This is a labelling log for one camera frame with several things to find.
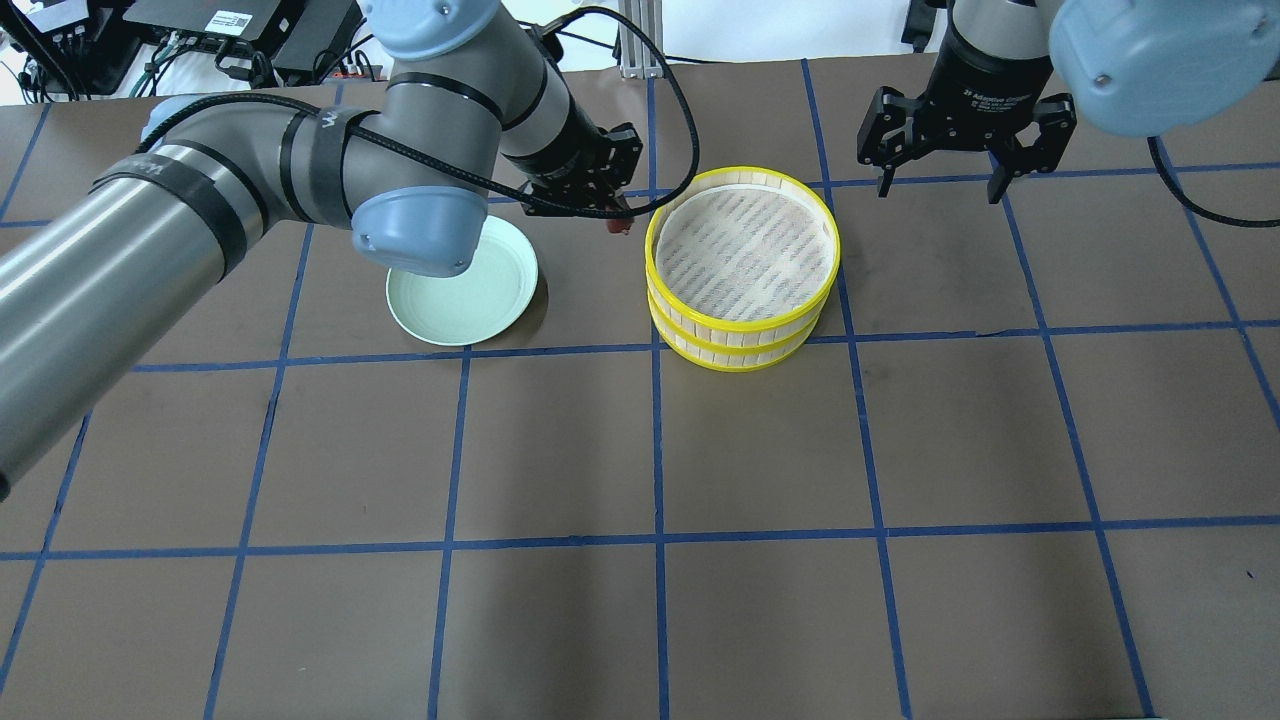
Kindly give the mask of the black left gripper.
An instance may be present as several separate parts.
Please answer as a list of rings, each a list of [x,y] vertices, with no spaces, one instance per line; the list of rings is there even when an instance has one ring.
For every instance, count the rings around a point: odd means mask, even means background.
[[[520,158],[525,193],[567,208],[623,211],[643,142],[632,124],[567,124],[544,149]]]

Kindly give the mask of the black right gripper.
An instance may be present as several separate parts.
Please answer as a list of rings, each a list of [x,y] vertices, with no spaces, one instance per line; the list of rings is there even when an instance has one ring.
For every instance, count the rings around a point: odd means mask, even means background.
[[[986,97],[908,97],[879,87],[858,131],[858,160],[879,168],[877,195],[886,199],[897,169],[936,151],[991,152],[997,164],[988,204],[1001,204],[1011,170],[1055,170],[1076,128],[1069,94]]]

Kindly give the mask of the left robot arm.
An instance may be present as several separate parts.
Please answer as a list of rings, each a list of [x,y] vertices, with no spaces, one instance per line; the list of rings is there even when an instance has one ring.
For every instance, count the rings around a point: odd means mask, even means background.
[[[348,231],[390,269],[470,269],[490,195],[625,233],[643,152],[576,100],[553,36],[498,1],[369,1],[378,110],[273,94],[163,102],[127,158],[3,258],[3,493],[278,223]]]

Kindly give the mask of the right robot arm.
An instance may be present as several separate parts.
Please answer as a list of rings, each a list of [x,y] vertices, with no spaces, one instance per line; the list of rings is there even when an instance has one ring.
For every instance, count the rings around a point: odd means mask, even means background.
[[[1277,63],[1275,1],[938,1],[948,26],[925,90],[876,91],[858,132],[858,160],[897,169],[937,151],[988,152],[988,200],[1030,173],[1057,169],[1080,119],[1143,138],[1243,100]]]

